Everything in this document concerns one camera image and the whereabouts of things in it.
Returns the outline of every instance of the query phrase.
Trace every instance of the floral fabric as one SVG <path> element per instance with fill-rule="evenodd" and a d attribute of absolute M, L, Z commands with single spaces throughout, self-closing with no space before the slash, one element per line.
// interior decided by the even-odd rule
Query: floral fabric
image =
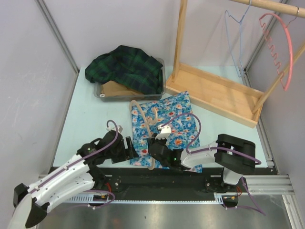
<path fill-rule="evenodd" d="M 153 107 L 155 107 L 158 111 L 158 122 L 154 125 L 150 125 L 150 131 L 152 134 L 159 133 L 157 130 L 158 125 L 166 123 L 179 114 L 192 112 L 188 92 L 181 92 L 163 100 L 141 104 L 140 107 L 143 109 L 147 119 L 149 117 L 154 119 L 154 113 L 152 111 Z M 185 149 L 186 145 L 198 134 L 195 118 L 190 115 L 180 116 L 168 125 L 172 129 L 172 133 L 166 142 L 166 145 L 170 149 Z M 130 164 L 148 167 L 152 163 L 152 158 L 148 154 L 148 143 L 146 141 L 146 138 L 148 138 L 148 133 L 144 120 L 137 106 L 132 107 L 132 132 L 133 146 L 140 157 L 130 160 Z M 200 142 L 197 138 L 196 141 L 191 144 L 190 148 L 196 148 L 199 146 Z M 159 161 L 156 161 L 155 167 L 162 168 Z M 201 173 L 202 165 L 198 165 L 190 170 Z"/>

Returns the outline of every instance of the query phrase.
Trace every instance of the pink hanger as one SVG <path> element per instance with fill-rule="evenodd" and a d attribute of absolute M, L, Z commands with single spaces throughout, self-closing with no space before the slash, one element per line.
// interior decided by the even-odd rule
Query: pink hanger
<path fill-rule="evenodd" d="M 291 42 L 291 38 L 290 38 L 290 34 L 289 34 L 289 31 L 288 31 L 288 28 L 286 26 L 286 24 L 283 22 L 283 20 L 277 16 L 276 14 L 274 13 L 265 13 L 260 19 L 259 19 L 259 22 L 261 24 L 261 27 L 263 28 L 263 35 L 265 37 L 265 40 L 268 44 L 268 48 L 271 50 L 271 56 L 274 58 L 274 64 L 275 66 L 277 66 L 277 74 L 278 75 L 283 75 L 284 76 L 284 72 L 281 71 L 279 72 L 279 69 L 281 68 L 282 66 L 282 63 L 281 62 L 276 62 L 276 59 L 278 57 L 278 54 L 277 53 L 273 53 L 273 51 L 275 50 L 275 46 L 272 44 L 271 45 L 271 42 L 272 42 L 272 39 L 271 37 L 269 36 L 269 31 L 266 30 L 266 23 L 263 23 L 262 24 L 262 19 L 266 16 L 266 15 L 271 15 L 271 16 L 274 16 L 276 19 L 278 19 L 285 31 L 285 35 L 286 35 L 286 38 L 287 38 L 287 42 L 288 42 L 288 52 L 289 52 L 289 69 L 288 69 L 288 77 L 287 77 L 287 81 L 286 81 L 286 84 L 284 85 L 283 84 L 283 80 L 281 78 L 281 84 L 283 86 L 283 89 L 284 91 L 287 91 L 288 87 L 289 87 L 289 84 L 290 84 L 290 81 L 291 81 L 291 76 L 292 76 L 292 68 L 293 68 L 293 49 L 292 49 L 292 42 Z"/>

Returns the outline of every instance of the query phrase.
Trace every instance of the wooden rod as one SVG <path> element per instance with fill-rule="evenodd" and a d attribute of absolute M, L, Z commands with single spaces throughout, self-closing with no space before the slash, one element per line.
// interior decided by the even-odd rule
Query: wooden rod
<path fill-rule="evenodd" d="M 305 51 L 305 41 L 303 42 L 302 46 L 299 48 L 297 53 L 294 55 L 294 64 L 296 61 L 300 58 L 302 53 Z M 266 99 L 270 96 L 270 94 L 273 92 L 273 90 L 276 88 L 276 86 L 280 83 L 281 79 L 287 74 L 289 69 L 289 64 L 284 69 L 284 73 L 280 74 L 276 77 L 276 79 L 273 81 L 271 86 L 268 88 L 268 90 L 262 95 L 262 97 L 257 101 L 252 113 L 254 114 L 266 101 Z"/>
<path fill-rule="evenodd" d="M 181 0 L 180 11 L 179 11 L 179 20 L 178 20 L 178 29 L 177 29 L 175 57 L 174 57 L 174 62 L 173 62 L 172 82 L 175 81 L 175 74 L 179 71 L 180 53 L 181 53 L 181 46 L 182 46 L 182 40 L 183 40 L 185 16 L 186 16 L 186 5 L 187 5 L 187 0 Z"/>
<path fill-rule="evenodd" d="M 235 1 L 235 2 L 242 3 L 242 4 L 246 4 L 246 5 L 249 5 L 249 3 L 250 3 L 250 0 L 230 0 L 230 1 Z M 299 13 L 297 13 L 297 11 L 298 11 L 297 6 L 292 6 L 292 5 L 269 1 L 269 0 L 252 0 L 251 6 L 255 6 L 255 7 L 259 7 L 259 8 L 263 8 L 266 10 L 275 11 L 275 12 L 290 14 L 290 15 L 297 16 L 300 18 L 305 18 L 305 9 L 300 8 Z"/>

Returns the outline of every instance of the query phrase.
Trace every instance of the gray plastic tray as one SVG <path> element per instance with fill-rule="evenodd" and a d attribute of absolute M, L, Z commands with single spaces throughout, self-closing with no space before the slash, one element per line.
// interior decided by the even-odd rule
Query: gray plastic tray
<path fill-rule="evenodd" d="M 164 66 L 164 60 L 161 58 L 156 58 L 157 61 L 159 61 L 162 65 L 162 74 L 163 74 L 163 89 L 161 94 L 141 94 L 141 95 L 125 95 L 125 96 L 109 96 L 109 97 L 103 97 L 101 96 L 101 84 L 95 83 L 94 86 L 94 95 L 95 97 L 100 98 L 103 101 L 131 101 L 131 100 L 159 100 L 162 98 L 162 95 L 165 93 L 166 88 L 166 80 L 165 80 L 165 66 Z"/>

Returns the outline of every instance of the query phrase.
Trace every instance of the tartan fabric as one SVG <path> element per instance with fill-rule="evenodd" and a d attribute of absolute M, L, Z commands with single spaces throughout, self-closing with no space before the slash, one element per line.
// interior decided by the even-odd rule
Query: tartan fabric
<path fill-rule="evenodd" d="M 115 81 L 143 94 L 161 94 L 162 64 L 143 50 L 120 45 L 86 68 L 86 79 L 101 84 Z"/>

